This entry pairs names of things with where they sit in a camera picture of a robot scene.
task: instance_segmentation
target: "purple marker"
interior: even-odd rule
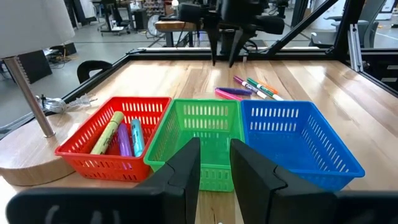
[[[258,90],[256,87],[248,84],[247,82],[245,82],[243,79],[234,76],[234,81],[241,84],[242,86],[248,88],[249,90],[251,90],[253,93],[257,94],[258,96],[260,96],[261,98],[263,98],[264,100],[267,98],[267,95],[263,94],[263,92],[261,92],[260,90]]]
[[[118,143],[120,156],[132,156],[131,144],[127,133],[127,126],[121,123],[118,128]]]
[[[238,88],[218,87],[217,89],[224,91],[226,93],[235,94],[235,95],[243,95],[243,96],[250,96],[252,93],[250,90],[242,90],[242,89],[238,89]]]

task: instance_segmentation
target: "green marker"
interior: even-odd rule
[[[261,90],[263,93],[268,94],[269,96],[271,96],[273,99],[275,99],[277,101],[283,101],[283,99],[280,96],[274,94],[269,89],[267,89],[265,86],[263,86],[260,83],[254,81],[252,78],[248,78],[248,83],[250,83],[251,85],[254,85],[259,90]]]

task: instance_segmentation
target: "lamp base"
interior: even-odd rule
[[[57,133],[49,138],[43,137],[37,120],[8,134],[0,141],[0,175],[12,185],[32,186],[55,181],[74,172],[54,152],[88,116],[81,112],[48,116]]]

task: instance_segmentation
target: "wooden tabletop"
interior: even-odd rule
[[[111,96],[216,98],[215,87],[239,88],[234,75],[265,81],[285,100],[308,100],[318,106],[366,171],[365,177],[354,179],[346,189],[398,190],[398,99],[339,62],[249,61],[236,62],[233,68],[225,62],[213,67],[210,61],[129,62],[90,92],[98,101],[80,116],[92,114]],[[74,173],[41,186],[126,188],[135,184],[90,180]],[[0,210],[22,189],[0,177]],[[4,212],[0,219],[4,223]],[[197,223],[219,222],[243,223],[235,194],[200,192]]]
[[[197,27],[191,22],[157,21],[155,27],[159,32],[196,31]]]

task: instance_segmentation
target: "lamp shade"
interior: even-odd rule
[[[0,58],[60,45],[74,35],[63,0],[1,0]]]

